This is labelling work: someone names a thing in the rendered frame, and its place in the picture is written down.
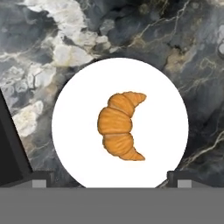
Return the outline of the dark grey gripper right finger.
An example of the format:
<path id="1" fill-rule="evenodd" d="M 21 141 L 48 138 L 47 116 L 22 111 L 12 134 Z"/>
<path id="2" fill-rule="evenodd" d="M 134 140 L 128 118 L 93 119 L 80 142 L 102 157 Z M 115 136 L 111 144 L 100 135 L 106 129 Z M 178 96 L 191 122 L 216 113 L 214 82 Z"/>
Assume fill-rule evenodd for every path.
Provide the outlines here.
<path id="1" fill-rule="evenodd" d="M 195 174 L 189 171 L 168 171 L 167 172 L 168 186 L 171 188 L 204 188 L 212 187 L 206 181 L 198 178 Z"/>

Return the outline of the golden brown croissant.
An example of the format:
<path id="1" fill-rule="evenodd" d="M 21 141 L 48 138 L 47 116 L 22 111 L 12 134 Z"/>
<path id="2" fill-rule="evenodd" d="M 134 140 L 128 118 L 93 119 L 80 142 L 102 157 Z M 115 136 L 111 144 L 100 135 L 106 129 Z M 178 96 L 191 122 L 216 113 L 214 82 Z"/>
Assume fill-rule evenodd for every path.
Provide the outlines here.
<path id="1" fill-rule="evenodd" d="M 144 161 L 145 157 L 134 147 L 131 134 L 132 116 L 136 107 L 144 102 L 146 95 L 137 92 L 113 94 L 108 106 L 98 116 L 97 128 L 102 144 L 109 154 L 129 161 Z"/>

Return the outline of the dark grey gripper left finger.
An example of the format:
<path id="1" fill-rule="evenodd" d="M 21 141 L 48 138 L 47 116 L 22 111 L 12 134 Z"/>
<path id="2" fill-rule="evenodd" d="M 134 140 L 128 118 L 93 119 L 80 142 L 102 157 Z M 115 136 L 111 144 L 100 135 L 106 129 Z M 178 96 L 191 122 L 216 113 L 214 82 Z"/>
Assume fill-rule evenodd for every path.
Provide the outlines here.
<path id="1" fill-rule="evenodd" d="M 17 188 L 47 188 L 53 182 L 54 174 L 52 171 L 34 171 L 29 176 L 3 185 L 3 187 L 17 187 Z"/>

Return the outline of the round white plate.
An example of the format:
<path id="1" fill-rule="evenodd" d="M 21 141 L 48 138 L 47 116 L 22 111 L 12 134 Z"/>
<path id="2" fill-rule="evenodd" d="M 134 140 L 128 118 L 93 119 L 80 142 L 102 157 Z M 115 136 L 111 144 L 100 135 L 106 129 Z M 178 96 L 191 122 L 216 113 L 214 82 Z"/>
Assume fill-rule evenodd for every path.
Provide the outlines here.
<path id="1" fill-rule="evenodd" d="M 134 143 L 143 161 L 107 153 L 97 118 L 109 97 L 146 94 L 133 116 Z M 62 89 L 52 116 L 60 162 L 85 187 L 156 187 L 179 165 L 188 139 L 188 116 L 179 91 L 154 66 L 136 59 L 103 59 L 81 69 Z"/>

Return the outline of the round grey metal object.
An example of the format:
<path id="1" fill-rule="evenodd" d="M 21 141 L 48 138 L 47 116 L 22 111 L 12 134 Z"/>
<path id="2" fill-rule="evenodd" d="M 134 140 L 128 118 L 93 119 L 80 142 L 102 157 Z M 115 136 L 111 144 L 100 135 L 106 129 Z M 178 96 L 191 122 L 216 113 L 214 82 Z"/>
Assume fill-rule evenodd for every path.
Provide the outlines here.
<path id="1" fill-rule="evenodd" d="M 220 43 L 218 46 L 218 54 L 224 59 L 224 42 Z"/>

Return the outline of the black stove hob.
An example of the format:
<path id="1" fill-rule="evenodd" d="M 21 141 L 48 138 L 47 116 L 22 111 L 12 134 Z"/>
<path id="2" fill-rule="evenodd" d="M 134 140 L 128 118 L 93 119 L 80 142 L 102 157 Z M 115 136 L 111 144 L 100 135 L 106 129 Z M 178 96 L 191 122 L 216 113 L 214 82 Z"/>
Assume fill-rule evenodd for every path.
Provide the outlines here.
<path id="1" fill-rule="evenodd" d="M 0 186 L 22 180 L 30 174 L 31 165 L 0 90 Z"/>

